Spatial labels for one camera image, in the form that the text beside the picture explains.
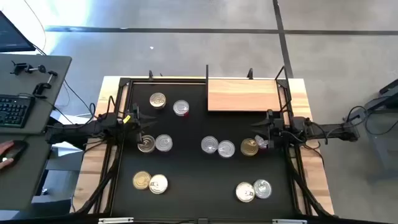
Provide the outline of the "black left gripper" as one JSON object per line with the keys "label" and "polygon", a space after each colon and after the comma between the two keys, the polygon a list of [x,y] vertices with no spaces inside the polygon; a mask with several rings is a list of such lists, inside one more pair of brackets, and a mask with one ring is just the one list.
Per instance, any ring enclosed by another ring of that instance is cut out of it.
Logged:
{"label": "black left gripper", "polygon": [[134,137],[136,143],[142,142],[142,131],[155,125],[157,118],[140,113],[138,104],[133,104],[132,109],[125,114],[129,115],[130,120],[124,124],[126,134]]}

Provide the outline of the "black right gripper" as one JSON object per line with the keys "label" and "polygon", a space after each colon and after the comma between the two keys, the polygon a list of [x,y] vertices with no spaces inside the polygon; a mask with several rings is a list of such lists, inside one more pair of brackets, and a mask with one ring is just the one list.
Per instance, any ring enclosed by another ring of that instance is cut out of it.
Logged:
{"label": "black right gripper", "polygon": [[277,149],[282,145],[282,131],[284,129],[284,117],[278,111],[267,110],[267,118],[252,124],[251,126],[265,126],[267,128],[254,128],[252,131],[262,138],[268,138],[268,148]]}

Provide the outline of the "Wild Planet salmon can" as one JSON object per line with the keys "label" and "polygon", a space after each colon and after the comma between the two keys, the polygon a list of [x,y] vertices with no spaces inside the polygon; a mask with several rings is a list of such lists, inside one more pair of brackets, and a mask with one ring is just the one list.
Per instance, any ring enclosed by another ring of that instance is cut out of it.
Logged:
{"label": "Wild Planet salmon can", "polygon": [[135,189],[145,190],[149,187],[152,176],[146,171],[137,172],[132,178],[132,184]]}
{"label": "Wild Planet salmon can", "polygon": [[137,144],[138,150],[150,153],[155,149],[155,139],[151,135],[142,136],[142,142]]}
{"label": "Wild Planet salmon can", "polygon": [[161,110],[166,105],[166,97],[163,93],[153,93],[149,98],[149,102],[152,107],[157,110]]}
{"label": "Wild Planet salmon can", "polygon": [[255,139],[246,138],[241,143],[241,152],[245,156],[254,156],[258,153],[259,146]]}

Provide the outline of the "red label seafood can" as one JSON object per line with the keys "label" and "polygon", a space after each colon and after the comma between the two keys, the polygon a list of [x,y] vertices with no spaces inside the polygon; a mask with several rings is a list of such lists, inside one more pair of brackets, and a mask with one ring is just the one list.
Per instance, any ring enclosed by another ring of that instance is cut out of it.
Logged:
{"label": "red label seafood can", "polygon": [[201,140],[201,149],[207,154],[213,154],[218,150],[219,142],[214,136],[205,136]]}
{"label": "red label seafood can", "polygon": [[168,180],[162,174],[154,175],[149,182],[149,190],[153,194],[162,194],[167,190]]}
{"label": "red label seafood can", "polygon": [[189,113],[189,104],[185,100],[178,100],[173,105],[173,111],[177,116],[186,116]]}
{"label": "red label seafood can", "polygon": [[170,151],[172,146],[172,138],[167,134],[161,134],[155,139],[155,147],[161,152]]}

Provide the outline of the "wooden shelf board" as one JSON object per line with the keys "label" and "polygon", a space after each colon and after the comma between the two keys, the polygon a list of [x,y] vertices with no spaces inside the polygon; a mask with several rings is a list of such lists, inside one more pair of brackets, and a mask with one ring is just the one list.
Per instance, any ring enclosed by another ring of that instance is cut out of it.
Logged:
{"label": "wooden shelf board", "polygon": [[210,79],[208,110],[280,110],[276,82],[273,80]]}

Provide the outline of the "black table mat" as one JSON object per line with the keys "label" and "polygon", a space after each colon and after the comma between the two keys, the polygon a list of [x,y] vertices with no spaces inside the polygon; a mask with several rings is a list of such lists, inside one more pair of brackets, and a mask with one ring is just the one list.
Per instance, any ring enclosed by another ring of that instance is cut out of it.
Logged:
{"label": "black table mat", "polygon": [[[161,110],[151,106],[153,93],[163,93],[166,105]],[[186,116],[177,116],[173,105],[178,100],[188,102]],[[294,214],[291,184],[287,178],[283,154],[262,151],[244,156],[240,151],[225,159],[219,154],[207,154],[201,149],[205,136],[219,141],[229,140],[239,147],[246,138],[254,136],[252,124],[262,121],[264,113],[209,112],[204,85],[137,84],[132,88],[131,101],[139,105],[143,114],[154,116],[157,123],[145,130],[157,137],[167,134],[173,146],[168,152],[145,154],[138,150],[133,139],[126,139],[116,184],[112,214],[115,217],[136,219],[179,218],[191,220],[271,220],[290,218]],[[167,190],[153,194],[149,187],[135,189],[132,178],[139,171],[152,177],[166,176]],[[258,179],[271,184],[272,194],[260,199],[256,195],[244,203],[236,197],[241,182],[252,186]]]}

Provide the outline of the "white paper sheet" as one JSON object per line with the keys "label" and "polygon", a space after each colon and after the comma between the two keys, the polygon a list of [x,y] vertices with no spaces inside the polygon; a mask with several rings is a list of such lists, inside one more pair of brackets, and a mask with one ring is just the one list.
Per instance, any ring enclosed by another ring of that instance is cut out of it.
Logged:
{"label": "white paper sheet", "polygon": [[50,116],[62,124],[84,124],[89,118],[83,116],[62,115],[59,111],[53,110]]}

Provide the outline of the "black desk clamp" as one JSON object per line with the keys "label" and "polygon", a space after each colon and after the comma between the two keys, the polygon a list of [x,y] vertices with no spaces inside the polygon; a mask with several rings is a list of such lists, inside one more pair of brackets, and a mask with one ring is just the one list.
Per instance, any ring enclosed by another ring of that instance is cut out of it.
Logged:
{"label": "black desk clamp", "polygon": [[58,73],[55,72],[55,71],[52,71],[52,70],[51,70],[51,71],[48,71],[48,74],[50,75],[50,78],[48,79],[47,82],[45,82],[45,83],[38,83],[38,84],[35,86],[35,88],[34,88],[32,94],[33,94],[36,98],[46,99],[46,96],[43,95],[43,92],[44,92],[45,90],[51,89],[51,87],[52,87],[52,85],[50,84],[51,80],[52,80],[53,78],[55,78],[55,77],[58,77]]}
{"label": "black desk clamp", "polygon": [[28,63],[15,63],[12,61],[14,68],[10,72],[10,74],[14,75],[19,75],[21,72],[26,72],[26,73],[33,73],[33,72],[40,72],[40,73],[46,73],[47,69],[44,65],[38,65],[37,67],[33,67],[31,64]]}

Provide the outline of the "grey metal stand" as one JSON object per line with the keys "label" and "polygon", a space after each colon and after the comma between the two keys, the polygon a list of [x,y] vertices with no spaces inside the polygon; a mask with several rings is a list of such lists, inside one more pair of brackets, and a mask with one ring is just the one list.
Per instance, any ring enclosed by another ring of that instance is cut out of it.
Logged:
{"label": "grey metal stand", "polygon": [[398,78],[379,90],[379,95],[364,106],[352,108],[344,121],[356,123],[363,128],[381,171],[371,177],[371,182],[398,179]]}

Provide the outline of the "black computer mouse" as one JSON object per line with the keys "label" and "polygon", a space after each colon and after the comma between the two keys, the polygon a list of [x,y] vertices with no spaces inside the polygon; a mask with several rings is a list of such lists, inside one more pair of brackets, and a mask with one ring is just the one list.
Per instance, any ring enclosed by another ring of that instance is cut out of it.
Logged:
{"label": "black computer mouse", "polygon": [[24,151],[28,148],[28,146],[29,143],[26,141],[13,141],[13,145],[0,154],[0,160],[4,162],[7,159],[13,159],[13,162],[17,162],[23,155]]}

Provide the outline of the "black keyboard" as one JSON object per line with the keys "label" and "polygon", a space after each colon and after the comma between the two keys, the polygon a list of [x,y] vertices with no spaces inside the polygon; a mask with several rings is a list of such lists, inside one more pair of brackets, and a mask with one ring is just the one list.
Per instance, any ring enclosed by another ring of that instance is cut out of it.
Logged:
{"label": "black keyboard", "polygon": [[0,127],[23,128],[34,104],[31,96],[0,95]]}

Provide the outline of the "black desk monitor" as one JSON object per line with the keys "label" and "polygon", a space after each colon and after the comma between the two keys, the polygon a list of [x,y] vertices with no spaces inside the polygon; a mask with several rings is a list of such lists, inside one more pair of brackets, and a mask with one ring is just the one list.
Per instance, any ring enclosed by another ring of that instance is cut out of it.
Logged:
{"label": "black desk monitor", "polygon": [[0,52],[28,51],[35,51],[33,43],[0,11]]}

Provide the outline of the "silver metal bracket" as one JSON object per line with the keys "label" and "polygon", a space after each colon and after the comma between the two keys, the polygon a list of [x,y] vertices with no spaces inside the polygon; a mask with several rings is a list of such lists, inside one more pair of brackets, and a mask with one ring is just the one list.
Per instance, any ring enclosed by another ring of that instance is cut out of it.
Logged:
{"label": "silver metal bracket", "polygon": [[116,217],[116,218],[100,218],[98,224],[121,224],[121,223],[133,223],[133,217]]}
{"label": "silver metal bracket", "polygon": [[272,224],[308,224],[306,220],[272,219]]}

